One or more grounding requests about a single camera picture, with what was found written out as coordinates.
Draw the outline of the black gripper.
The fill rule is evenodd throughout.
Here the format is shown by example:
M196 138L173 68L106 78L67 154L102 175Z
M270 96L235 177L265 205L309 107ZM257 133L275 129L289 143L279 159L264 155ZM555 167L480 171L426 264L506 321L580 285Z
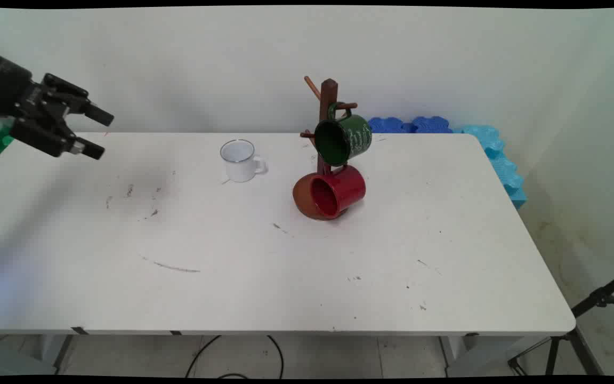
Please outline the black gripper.
M63 103L71 114L86 116L103 126L110 126L115 119L90 100L87 90L63 78L47 73L42 85L50 100ZM99 160L105 148L79 138L65 122L42 124L30 119L41 117L39 90L41 86L29 70L0 56L0 118L17 118L11 128L12 138L54 157L71 153Z

